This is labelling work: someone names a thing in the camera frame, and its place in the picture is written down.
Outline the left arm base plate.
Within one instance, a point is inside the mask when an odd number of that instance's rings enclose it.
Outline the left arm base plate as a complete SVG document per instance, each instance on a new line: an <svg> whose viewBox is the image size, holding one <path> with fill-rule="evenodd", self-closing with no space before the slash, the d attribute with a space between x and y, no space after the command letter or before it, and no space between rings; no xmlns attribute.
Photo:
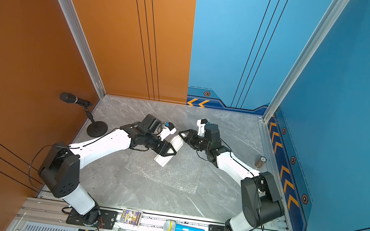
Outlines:
<svg viewBox="0 0 370 231"><path fill-rule="evenodd" d="M66 223L69 225L80 225L93 229L112 230L118 216L117 211L106 209L94 209L85 215L79 214L74 208L68 212Z"/></svg>

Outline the clear bubble wrap sheet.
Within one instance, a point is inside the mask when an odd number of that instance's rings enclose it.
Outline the clear bubble wrap sheet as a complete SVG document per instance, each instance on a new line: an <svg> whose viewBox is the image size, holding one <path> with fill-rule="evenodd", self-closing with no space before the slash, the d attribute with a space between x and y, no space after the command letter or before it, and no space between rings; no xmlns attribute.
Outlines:
<svg viewBox="0 0 370 231"><path fill-rule="evenodd" d="M184 146L165 166L154 159L153 151L131 151L126 168L155 183L164 184L193 194L199 185L204 160L191 148Z"/></svg>

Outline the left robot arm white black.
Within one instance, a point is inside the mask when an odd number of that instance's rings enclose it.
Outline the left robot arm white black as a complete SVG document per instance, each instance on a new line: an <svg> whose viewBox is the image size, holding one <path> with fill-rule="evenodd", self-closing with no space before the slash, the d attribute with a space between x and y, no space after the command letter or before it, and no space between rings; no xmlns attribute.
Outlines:
<svg viewBox="0 0 370 231"><path fill-rule="evenodd" d="M121 150L135 149L141 145L154 151L155 161L165 166L183 146L171 122L161 123L153 115L144 120L115 128L110 133L81 143L51 146L38 175L53 196L65 201L77 214L83 225L97 226L100 207L81 186L80 170L94 161Z"/></svg>

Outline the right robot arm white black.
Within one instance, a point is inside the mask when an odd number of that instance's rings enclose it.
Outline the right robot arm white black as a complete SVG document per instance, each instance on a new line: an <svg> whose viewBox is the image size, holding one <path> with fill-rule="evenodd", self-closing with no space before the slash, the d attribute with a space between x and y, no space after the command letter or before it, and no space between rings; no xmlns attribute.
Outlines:
<svg viewBox="0 0 370 231"><path fill-rule="evenodd" d="M222 140L219 128L205 119L199 129L180 131L181 139L225 172L241 187L242 211L225 222L223 231L264 229L268 222L283 217L285 208L277 182L270 172L260 172L238 159Z"/></svg>

